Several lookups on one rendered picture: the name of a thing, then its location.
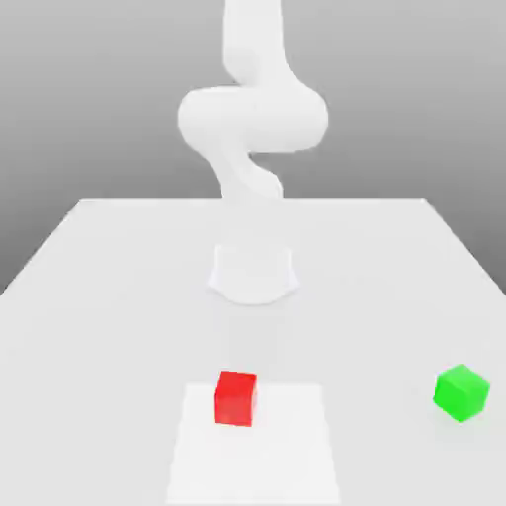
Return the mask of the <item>small red cube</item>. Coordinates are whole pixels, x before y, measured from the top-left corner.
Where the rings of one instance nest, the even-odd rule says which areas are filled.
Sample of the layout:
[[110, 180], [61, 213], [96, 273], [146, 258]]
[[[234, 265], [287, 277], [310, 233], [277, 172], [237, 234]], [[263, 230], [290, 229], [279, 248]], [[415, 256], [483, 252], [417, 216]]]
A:
[[257, 375], [221, 371], [214, 391], [217, 424], [251, 427], [257, 400]]

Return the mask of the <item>small green cube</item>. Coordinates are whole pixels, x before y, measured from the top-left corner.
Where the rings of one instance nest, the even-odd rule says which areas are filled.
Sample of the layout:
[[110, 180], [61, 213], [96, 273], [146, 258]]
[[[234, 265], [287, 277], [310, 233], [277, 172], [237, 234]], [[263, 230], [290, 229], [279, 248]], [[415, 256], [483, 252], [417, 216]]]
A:
[[485, 407], [490, 383], [464, 364], [440, 373], [436, 378], [434, 403], [460, 423]]

